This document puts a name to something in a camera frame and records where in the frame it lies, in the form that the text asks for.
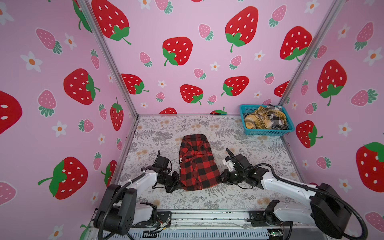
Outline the red black plaid shirt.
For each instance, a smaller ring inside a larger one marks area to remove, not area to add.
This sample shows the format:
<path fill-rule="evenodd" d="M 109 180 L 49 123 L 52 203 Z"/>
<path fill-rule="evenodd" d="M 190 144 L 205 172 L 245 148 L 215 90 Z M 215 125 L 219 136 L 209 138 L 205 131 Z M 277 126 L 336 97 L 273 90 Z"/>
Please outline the red black plaid shirt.
<path fill-rule="evenodd" d="M 205 135 L 183 137 L 179 151 L 180 185 L 186 191 L 199 191 L 221 183 L 221 173 Z"/>

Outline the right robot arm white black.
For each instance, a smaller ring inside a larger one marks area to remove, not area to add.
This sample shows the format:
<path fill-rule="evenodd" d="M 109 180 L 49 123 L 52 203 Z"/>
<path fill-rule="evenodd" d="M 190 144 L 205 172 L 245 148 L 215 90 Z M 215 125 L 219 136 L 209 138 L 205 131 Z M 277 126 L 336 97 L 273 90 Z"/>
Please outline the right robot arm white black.
<path fill-rule="evenodd" d="M 351 217 L 345 204 L 336 200 L 338 194 L 327 185 L 306 185 L 279 177 L 268 164 L 252 166 L 243 155 L 225 157 L 226 169 L 221 174 L 222 183 L 273 191 L 297 201 L 285 204 L 271 201 L 266 207 L 262 221 L 270 226 L 283 222 L 296 222 L 317 227 L 334 239 L 343 238 Z"/>

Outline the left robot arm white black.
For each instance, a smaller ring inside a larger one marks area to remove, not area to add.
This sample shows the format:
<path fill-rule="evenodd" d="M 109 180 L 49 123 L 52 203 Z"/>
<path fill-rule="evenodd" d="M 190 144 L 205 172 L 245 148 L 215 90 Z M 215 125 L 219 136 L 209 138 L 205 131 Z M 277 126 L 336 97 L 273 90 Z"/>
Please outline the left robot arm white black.
<path fill-rule="evenodd" d="M 158 207 L 151 203 L 138 203 L 137 197 L 148 188 L 165 189 L 172 193 L 178 188 L 180 175 L 172 172 L 173 165 L 166 157 L 158 155 L 153 165 L 143 167 L 141 174 L 121 186 L 107 187 L 94 219 L 99 240 L 108 240 L 113 235 L 128 235 L 135 226 L 156 227 L 150 234 L 165 228 L 170 219 L 161 219 Z"/>

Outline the yellow plaid shirt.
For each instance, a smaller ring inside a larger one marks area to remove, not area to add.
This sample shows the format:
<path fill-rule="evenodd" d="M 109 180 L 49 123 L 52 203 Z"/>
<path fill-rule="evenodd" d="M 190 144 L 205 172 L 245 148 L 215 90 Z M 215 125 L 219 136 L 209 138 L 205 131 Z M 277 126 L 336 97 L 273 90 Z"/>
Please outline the yellow plaid shirt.
<path fill-rule="evenodd" d="M 245 126 L 250 130 L 286 130 L 288 120 L 282 111 L 282 107 L 268 105 L 260 106 L 254 112 L 246 114 Z"/>

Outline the teal plastic basket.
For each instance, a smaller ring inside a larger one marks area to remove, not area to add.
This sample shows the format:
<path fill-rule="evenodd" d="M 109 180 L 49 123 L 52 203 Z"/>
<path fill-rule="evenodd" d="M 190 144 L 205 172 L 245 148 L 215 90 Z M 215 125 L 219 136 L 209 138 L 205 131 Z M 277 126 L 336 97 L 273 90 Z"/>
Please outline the teal plastic basket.
<path fill-rule="evenodd" d="M 295 130 L 286 109 L 274 105 L 241 105 L 244 132 L 254 136 L 283 136 Z"/>

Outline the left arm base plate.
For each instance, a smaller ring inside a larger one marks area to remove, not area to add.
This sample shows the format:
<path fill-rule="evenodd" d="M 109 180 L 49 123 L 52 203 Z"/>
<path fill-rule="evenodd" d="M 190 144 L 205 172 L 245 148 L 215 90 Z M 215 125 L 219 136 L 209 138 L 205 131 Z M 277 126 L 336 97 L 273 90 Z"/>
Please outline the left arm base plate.
<path fill-rule="evenodd" d="M 160 211 L 156 215 L 153 214 L 148 221 L 140 222 L 132 226 L 132 228 L 168 228 L 171 226 L 172 212 Z"/>

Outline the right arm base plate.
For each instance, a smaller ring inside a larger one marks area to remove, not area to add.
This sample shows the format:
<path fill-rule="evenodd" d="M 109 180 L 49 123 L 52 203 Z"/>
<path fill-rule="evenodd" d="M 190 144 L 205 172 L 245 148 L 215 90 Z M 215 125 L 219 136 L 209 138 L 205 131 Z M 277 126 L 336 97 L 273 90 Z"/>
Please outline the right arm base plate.
<path fill-rule="evenodd" d="M 249 211 L 248 223 L 253 227 L 289 227 L 290 222 L 282 222 L 273 214 L 266 214 L 265 211 Z"/>

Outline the aluminium rail frame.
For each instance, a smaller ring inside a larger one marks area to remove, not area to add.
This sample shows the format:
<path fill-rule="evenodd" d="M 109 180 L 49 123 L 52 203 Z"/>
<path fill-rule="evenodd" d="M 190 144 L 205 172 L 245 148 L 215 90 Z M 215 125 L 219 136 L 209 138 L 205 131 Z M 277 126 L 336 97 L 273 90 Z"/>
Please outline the aluminium rail frame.
<path fill-rule="evenodd" d="M 293 223 L 289 227 L 253 227 L 249 211 L 257 210 L 159 210 L 172 212 L 171 226 L 150 234 L 152 228 L 131 228 L 113 240 L 328 240 L 318 228 Z"/>

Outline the right corner aluminium post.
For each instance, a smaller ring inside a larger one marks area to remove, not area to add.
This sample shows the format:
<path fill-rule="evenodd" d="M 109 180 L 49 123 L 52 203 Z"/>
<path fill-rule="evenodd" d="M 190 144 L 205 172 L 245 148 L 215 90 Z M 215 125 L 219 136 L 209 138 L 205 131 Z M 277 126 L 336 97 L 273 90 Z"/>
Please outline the right corner aluminium post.
<path fill-rule="evenodd" d="M 290 78 L 290 83 L 288 84 L 288 87 L 286 88 L 279 102 L 279 105 L 282 106 L 287 101 L 291 92 L 295 88 L 295 85 L 297 84 L 298 80 L 301 78 L 302 74 L 304 73 L 307 64 L 312 60 L 315 50 L 317 49 L 318 45 L 323 41 L 324 37 L 327 35 L 327 32 L 329 31 L 333 22 L 336 20 L 344 4 L 345 4 L 345 1 L 343 0 L 335 0 L 332 2 L 315 36 L 313 37 L 313 40 L 309 46 L 309 49 L 306 51 L 301 63 L 299 63 L 298 67 L 296 68 L 292 77 Z"/>

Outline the corner aluminium post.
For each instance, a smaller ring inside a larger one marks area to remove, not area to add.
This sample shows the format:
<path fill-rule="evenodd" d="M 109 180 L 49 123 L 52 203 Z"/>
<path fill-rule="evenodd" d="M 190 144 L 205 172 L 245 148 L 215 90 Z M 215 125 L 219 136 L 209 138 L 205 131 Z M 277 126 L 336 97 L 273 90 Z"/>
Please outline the corner aluminium post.
<path fill-rule="evenodd" d="M 299 63 L 298 67 L 296 68 L 292 77 L 290 78 L 290 83 L 288 84 L 288 87 L 286 88 L 279 102 L 279 105 L 282 106 L 287 101 L 291 92 L 295 88 L 295 85 L 297 84 L 298 80 L 301 78 L 302 74 L 304 73 L 307 64 L 312 60 L 315 50 L 317 49 L 318 45 L 323 41 L 324 37 L 327 35 L 327 32 L 329 31 L 333 22 L 336 20 L 344 4 L 345 4 L 345 1 L 343 0 L 335 0 L 332 2 L 315 36 L 313 37 L 313 40 L 309 46 L 309 49 L 306 51 L 301 63 Z"/>
<path fill-rule="evenodd" d="M 132 115 L 137 119 L 139 114 L 129 97 L 129 90 L 124 83 L 123 77 L 106 43 L 106 40 L 114 40 L 117 42 L 123 40 L 129 45 L 132 44 L 126 40 L 130 33 L 130 23 L 127 17 L 118 7 L 109 1 L 78 1 L 78 3 L 82 8 L 83 15 L 102 50 L 111 73 L 115 77 Z"/>

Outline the left corner aluminium post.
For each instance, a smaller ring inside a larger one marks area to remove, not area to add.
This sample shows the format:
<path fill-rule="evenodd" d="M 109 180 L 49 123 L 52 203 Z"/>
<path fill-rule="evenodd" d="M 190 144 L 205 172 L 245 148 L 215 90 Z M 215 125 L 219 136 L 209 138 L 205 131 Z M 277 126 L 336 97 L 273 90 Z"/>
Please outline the left corner aluminium post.
<path fill-rule="evenodd" d="M 117 42 L 123 40 L 129 45 L 132 44 L 126 40 L 130 33 L 130 23 L 127 17 L 118 7 L 109 1 L 78 1 L 78 3 L 82 8 L 83 15 L 102 50 L 111 73 L 115 77 L 132 115 L 137 119 L 139 114 L 129 97 L 129 90 L 124 83 L 123 77 L 106 43 L 106 40 L 114 40 Z"/>

